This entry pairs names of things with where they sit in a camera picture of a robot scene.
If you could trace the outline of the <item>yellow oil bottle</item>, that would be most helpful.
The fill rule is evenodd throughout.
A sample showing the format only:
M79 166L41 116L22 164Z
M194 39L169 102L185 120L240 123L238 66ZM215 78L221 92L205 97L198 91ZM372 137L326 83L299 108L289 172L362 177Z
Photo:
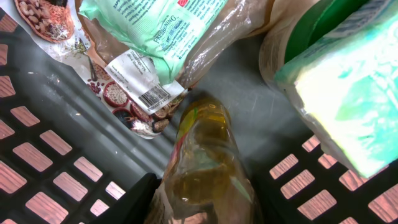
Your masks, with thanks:
M239 160L230 115L216 98L194 101L184 111L172 156L144 223L264 223Z

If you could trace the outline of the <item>brown mushroom packet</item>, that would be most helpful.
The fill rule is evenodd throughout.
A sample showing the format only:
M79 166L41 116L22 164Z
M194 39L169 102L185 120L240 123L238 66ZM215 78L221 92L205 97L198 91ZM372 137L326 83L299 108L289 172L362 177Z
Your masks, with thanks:
M96 96L134 133L160 134L189 89L237 39L270 18L271 1L227 3L193 47L175 80L161 84L151 58L130 49L96 19L79 13L81 1L4 0L1 30L21 25L53 59L71 66Z

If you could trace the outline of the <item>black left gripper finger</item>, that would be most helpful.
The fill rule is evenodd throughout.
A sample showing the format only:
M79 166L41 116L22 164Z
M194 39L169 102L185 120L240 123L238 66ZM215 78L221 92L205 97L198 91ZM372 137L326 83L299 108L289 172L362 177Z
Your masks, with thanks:
M160 181L155 174L147 173L90 224L143 224Z

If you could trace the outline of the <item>green freshening pouch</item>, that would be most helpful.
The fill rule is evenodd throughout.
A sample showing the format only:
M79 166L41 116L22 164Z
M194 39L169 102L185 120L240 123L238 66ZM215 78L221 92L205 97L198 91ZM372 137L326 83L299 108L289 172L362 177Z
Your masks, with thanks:
M79 13L153 60L161 84L173 82L226 0L83 0Z

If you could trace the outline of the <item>green lid jar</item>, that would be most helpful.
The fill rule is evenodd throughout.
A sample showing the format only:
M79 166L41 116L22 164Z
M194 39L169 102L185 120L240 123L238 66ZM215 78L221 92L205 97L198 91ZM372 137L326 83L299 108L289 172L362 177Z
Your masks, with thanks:
M280 15L265 35L259 70L269 88L275 74L290 60L342 23L365 0L276 1Z

